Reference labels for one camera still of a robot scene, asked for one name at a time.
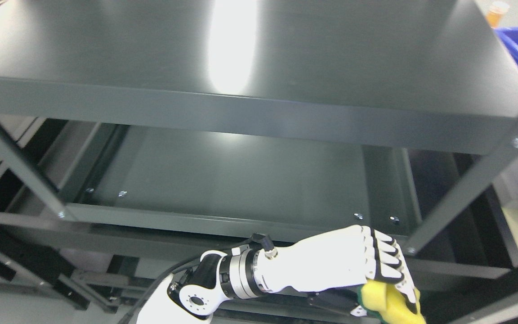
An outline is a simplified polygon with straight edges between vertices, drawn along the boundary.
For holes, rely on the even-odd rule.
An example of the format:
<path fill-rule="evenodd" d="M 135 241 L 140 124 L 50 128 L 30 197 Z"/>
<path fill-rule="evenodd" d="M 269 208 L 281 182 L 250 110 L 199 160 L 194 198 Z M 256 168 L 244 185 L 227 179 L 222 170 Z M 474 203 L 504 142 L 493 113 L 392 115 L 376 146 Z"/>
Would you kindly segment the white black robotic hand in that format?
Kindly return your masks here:
<path fill-rule="evenodd" d="M 416 310 L 411 272 L 395 238 L 369 226 L 352 225 L 305 238 L 289 247 L 277 247 L 275 256 L 260 252 L 255 265 L 268 293 L 293 288 L 320 293 L 350 288 L 368 281 L 393 284 L 404 294 L 407 307 Z"/>

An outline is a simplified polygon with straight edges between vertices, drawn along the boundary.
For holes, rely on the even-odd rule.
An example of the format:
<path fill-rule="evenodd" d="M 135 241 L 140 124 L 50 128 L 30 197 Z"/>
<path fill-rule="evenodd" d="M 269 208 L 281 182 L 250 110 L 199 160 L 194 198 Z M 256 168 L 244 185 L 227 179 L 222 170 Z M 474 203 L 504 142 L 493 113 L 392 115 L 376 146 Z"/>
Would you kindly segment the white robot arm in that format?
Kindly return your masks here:
<path fill-rule="evenodd" d="M 181 262 L 150 285 L 129 315 L 138 324 L 209 324 L 224 302 L 268 294 L 255 271 L 260 252 L 276 255 L 267 234 Z"/>

